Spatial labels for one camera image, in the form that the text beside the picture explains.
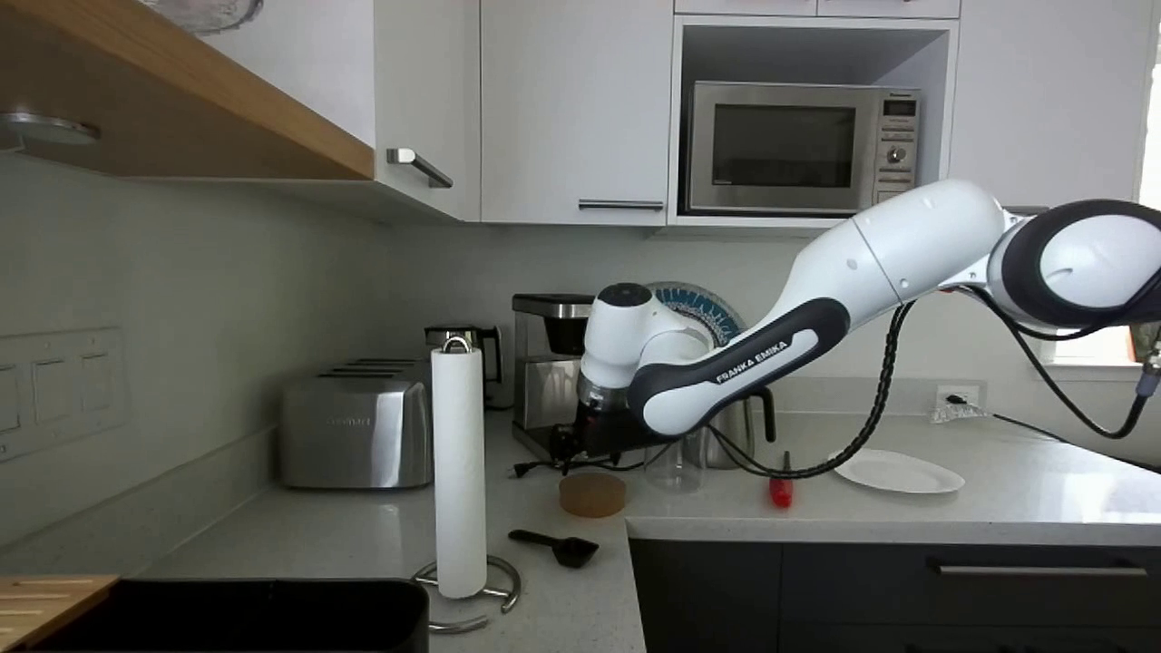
spatula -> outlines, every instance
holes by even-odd
[[[558,567],[580,568],[593,556],[593,541],[580,538],[546,538],[533,529],[511,529],[506,541],[546,544]]]

coffee machine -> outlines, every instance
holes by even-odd
[[[564,460],[590,295],[511,295],[514,312],[514,436],[541,457]]]

electrical outlet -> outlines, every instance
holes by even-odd
[[[0,336],[0,460],[127,418],[118,327]]]
[[[976,418],[982,418],[982,385],[955,379],[936,389],[932,423],[976,419]]]

microwave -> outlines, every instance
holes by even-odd
[[[916,93],[697,81],[684,215],[844,216],[916,181]]]

white cabinet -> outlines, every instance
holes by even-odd
[[[821,0],[821,14],[956,19],[956,0]]]
[[[480,0],[375,2],[376,181],[480,216]]]
[[[659,225],[672,0],[482,0],[482,222]]]
[[[684,156],[672,156],[672,225],[830,229],[841,222],[808,210],[733,215],[689,204],[693,98],[704,81],[904,85],[920,101],[916,181],[942,177],[955,20],[677,14],[676,47],[683,49],[676,152]]]
[[[821,0],[676,0],[683,14],[817,14]]]
[[[1130,199],[1153,49],[1149,0],[965,0],[949,174],[1009,205]]]
[[[480,215],[480,0],[275,0],[205,43],[361,136],[375,181]]]
[[[677,14],[955,19],[961,0],[676,0]]]

